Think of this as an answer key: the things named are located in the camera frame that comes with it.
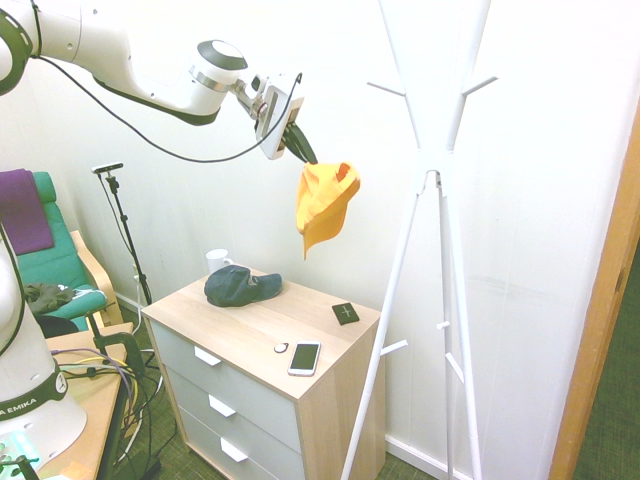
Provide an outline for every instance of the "white mug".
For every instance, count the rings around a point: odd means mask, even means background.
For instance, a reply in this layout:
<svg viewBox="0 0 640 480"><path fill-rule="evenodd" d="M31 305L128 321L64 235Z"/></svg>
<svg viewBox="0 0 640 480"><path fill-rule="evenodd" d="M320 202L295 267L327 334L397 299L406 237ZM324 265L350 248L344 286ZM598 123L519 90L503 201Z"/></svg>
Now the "white mug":
<svg viewBox="0 0 640 480"><path fill-rule="evenodd" d="M227 265L233 265L233 260L229 258L229 252L224 248L216 248L207 252L207 265L209 266L209 273L213 273L216 270L220 270Z"/></svg>

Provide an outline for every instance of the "phone screen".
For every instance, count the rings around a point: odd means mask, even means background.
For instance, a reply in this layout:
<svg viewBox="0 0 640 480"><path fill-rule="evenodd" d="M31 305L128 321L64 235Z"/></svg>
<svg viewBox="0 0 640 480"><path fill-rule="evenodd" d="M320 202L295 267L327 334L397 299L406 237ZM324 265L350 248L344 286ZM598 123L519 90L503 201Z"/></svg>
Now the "phone screen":
<svg viewBox="0 0 640 480"><path fill-rule="evenodd" d="M296 352L293 354L291 368L294 370L313 370L319 348L319 345L298 345L296 347Z"/></svg>

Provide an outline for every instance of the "white drawer front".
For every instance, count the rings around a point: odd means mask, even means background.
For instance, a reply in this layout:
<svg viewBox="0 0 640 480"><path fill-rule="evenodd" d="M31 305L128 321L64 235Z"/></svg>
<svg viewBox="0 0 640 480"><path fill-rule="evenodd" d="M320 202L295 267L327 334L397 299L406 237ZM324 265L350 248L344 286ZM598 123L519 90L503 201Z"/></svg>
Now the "white drawer front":
<svg viewBox="0 0 640 480"><path fill-rule="evenodd" d="M187 433L187 441L205 455L214 465L224 470L236 480L277 480L251 458L237 461L222 450L221 438L215 432L208 429L188 412L180 409L180 418ZM237 458L242 458L241 452L231 453Z"/></svg>
<svg viewBox="0 0 640 480"><path fill-rule="evenodd" d="M167 367L178 405L280 480L304 478L302 456L239 413L225 417L211 408L208 394Z"/></svg>
<svg viewBox="0 0 640 480"><path fill-rule="evenodd" d="M152 321L151 328L158 344L160 359L167 367L296 452L302 451L293 402L224 361L211 366L211 361L201 359L202 353L196 356L197 345L157 322Z"/></svg>

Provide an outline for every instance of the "white coat rack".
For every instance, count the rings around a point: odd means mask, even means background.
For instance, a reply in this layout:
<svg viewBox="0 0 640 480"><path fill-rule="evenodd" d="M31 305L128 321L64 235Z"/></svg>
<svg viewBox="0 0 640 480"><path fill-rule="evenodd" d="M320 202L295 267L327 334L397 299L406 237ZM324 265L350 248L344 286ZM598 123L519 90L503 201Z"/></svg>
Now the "white coat rack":
<svg viewBox="0 0 640 480"><path fill-rule="evenodd" d="M396 65L399 67L400 77L402 78L402 68L400 62L402 57L398 55L394 38L385 15L384 0L379 0L380 9L384 18L387 35L393 50L393 56ZM404 221L401 228L400 240L396 249L393 266L391 269L391 277L387 286L387 291L382 306L380 323L376 339L373 345L369 369L365 380L364 391L360 400L360 407L356 416L356 422L351 434L351 441L347 451L347 458L342 471L341 480L348 480L353 467L353 461L358 447L358 441L362 433L365 416L371 400L373 386L378 371L378 365L382 355L389 353L396 348L406 344L391 345L383 348L387 328L389 326L389 314L395 295L398 278L402 269L411 226L413 224L418 200L424 192L426 181L430 173L436 176L436 188L439 193L440 207L440 239L441 239L441 257L442 257L442 292L444 305L444 318L437 328L444 331L445 343L445 368L446 368L446 397L447 397L447 474L448 479L453 479L453 381L454 374L464 383L465 398L467 406L467 424L469 428L469 444L471 450L471 464L474 480L482 480L482 468L480 461L480 446L478 442L478 425L476 420L476 402L473 387L473 371L471 366L471 347L469 340L469 320L467 315L467 299L464 283L464 268L462 259L462 242L460 236L460 222L458 216L458 206L456 202L455 191L453 190L453 182L451 180L451 162L456 143L456 137L462 121L464 105L467 97L473 92L478 91L497 80L496 77L486 77L480 80L473 80L473 70L475 67L482 34L489 13L491 0L469 0L466 8L468 14L465 18L461 29L461 42L458 45L457 66L455 78L451 85L455 89L454 97L450 110L444 112L443 120L447 123L446 135L440 142L435 145L425 146L425 131L417 122L412 112L415 112L418 105L412 102L412 91L407 90L407 82L404 78L403 84L405 91L396 92L404 95L411 123L418 144L417 170L415 176L414 190L410 194L407 204ZM462 355L462 366L458 364L452 352L453 339L451 334L452 316L452 293L455 292L458 330L460 334L460 349Z"/></svg>

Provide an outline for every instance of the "black card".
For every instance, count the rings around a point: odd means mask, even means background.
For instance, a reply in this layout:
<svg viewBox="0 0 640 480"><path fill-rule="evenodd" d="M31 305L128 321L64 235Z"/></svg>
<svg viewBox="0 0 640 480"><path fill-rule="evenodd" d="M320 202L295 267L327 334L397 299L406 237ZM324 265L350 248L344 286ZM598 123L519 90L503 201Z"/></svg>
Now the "black card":
<svg viewBox="0 0 640 480"><path fill-rule="evenodd" d="M331 308L333 308L333 312L336 314L336 317L338 317L340 325L345 325L347 323L357 322L358 320L360 320L360 318L358 318L358 314L353 309L353 305L351 305L350 303L334 305Z"/></svg>

